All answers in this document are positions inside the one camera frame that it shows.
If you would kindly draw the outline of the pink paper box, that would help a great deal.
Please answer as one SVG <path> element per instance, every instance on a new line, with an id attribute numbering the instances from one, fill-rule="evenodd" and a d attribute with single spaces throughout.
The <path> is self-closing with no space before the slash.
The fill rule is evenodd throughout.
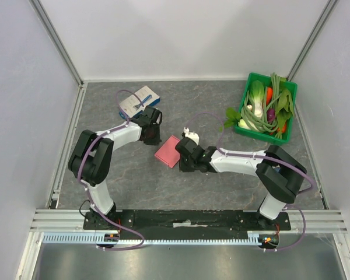
<path id="1" fill-rule="evenodd" d="M 155 153 L 155 158 L 167 167 L 173 168 L 180 160 L 180 154 L 175 149 L 179 142 L 180 140 L 172 135 Z"/>

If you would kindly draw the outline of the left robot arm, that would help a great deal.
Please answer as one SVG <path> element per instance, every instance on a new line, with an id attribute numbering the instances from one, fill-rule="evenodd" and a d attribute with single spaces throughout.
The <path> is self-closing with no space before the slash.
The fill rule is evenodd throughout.
<path id="1" fill-rule="evenodd" d="M 147 106 L 139 116 L 128 118 L 116 127 L 99 132 L 88 129 L 81 132 L 68 169 L 83 185 L 90 208 L 97 214 L 96 223 L 103 229 L 111 229 L 118 221 L 116 203 L 110 197 L 106 183 L 113 152 L 137 141 L 149 146 L 160 144 L 162 119 L 160 110 Z"/>

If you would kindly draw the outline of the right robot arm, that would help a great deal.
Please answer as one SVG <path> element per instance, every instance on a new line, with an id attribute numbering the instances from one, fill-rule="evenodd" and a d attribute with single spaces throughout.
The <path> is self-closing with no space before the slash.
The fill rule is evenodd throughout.
<path id="1" fill-rule="evenodd" d="M 294 203 L 307 170 L 280 146 L 270 145 L 258 152 L 238 152 L 215 146 L 203 149 L 184 137 L 176 145 L 181 172 L 241 173 L 260 179 L 268 194 L 261 203 L 255 222 L 261 229 L 274 226 L 280 212 Z"/>

